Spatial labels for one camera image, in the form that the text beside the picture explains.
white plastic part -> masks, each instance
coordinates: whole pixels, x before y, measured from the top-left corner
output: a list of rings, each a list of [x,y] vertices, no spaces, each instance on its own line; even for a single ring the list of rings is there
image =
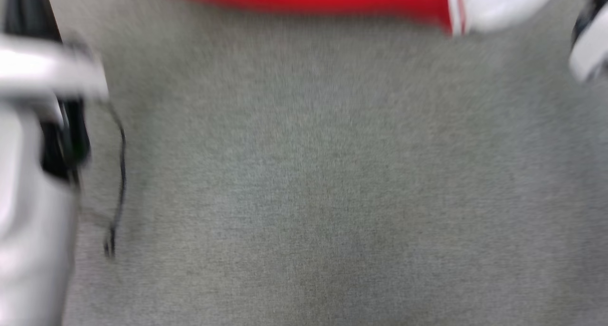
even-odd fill
[[[73,268],[77,193],[40,165],[33,112],[0,102],[0,325],[60,325]]]
[[[570,55],[570,70],[580,81],[598,77],[608,62],[608,5],[579,36]]]
[[[450,0],[454,35],[492,32],[526,21],[550,0]],[[464,25],[456,25],[461,20]]]
[[[106,100],[104,66],[61,44],[0,35],[0,100],[33,96]]]

wire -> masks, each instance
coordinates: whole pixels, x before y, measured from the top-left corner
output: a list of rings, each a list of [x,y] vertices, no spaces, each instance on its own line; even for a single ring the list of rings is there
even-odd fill
[[[116,230],[120,225],[120,220],[122,219],[122,212],[124,209],[124,191],[126,190],[126,160],[124,153],[126,151],[126,137],[124,136],[124,127],[122,122],[120,121],[120,117],[116,113],[114,105],[108,102],[106,107],[108,108],[109,113],[112,115],[116,126],[120,130],[120,190],[118,196],[118,203],[116,205],[116,212],[112,221],[108,227],[108,233],[106,235],[106,239],[104,241],[104,252],[106,257],[113,259],[115,256],[116,250]]]

floor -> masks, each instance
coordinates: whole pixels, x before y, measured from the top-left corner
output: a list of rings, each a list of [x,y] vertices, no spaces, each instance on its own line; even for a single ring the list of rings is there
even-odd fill
[[[583,0],[450,39],[389,17],[52,0],[128,137],[94,153],[67,326],[599,326],[608,84],[567,68]]]

black cable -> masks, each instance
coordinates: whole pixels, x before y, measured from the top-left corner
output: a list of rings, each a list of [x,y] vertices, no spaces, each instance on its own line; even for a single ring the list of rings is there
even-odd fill
[[[108,234],[106,235],[106,239],[104,242],[104,252],[106,257],[113,259],[116,250],[116,230],[119,227],[120,220],[122,219],[122,212],[124,209],[124,191],[126,190],[126,165],[124,159],[124,152],[126,150],[126,137],[124,136],[124,127],[122,126],[122,122],[120,121],[120,117],[116,113],[116,110],[112,103],[108,102],[108,111],[112,115],[114,122],[118,126],[120,130],[120,137],[122,139],[122,143],[120,146],[120,190],[118,196],[118,204],[116,206],[116,212],[110,222],[108,227]]]

white stripe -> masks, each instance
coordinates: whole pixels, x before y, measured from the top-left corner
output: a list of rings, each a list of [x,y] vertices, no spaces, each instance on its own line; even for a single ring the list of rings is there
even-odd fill
[[[460,15],[460,0],[448,0],[450,8],[450,20],[452,21],[452,35],[462,34],[462,16]]]

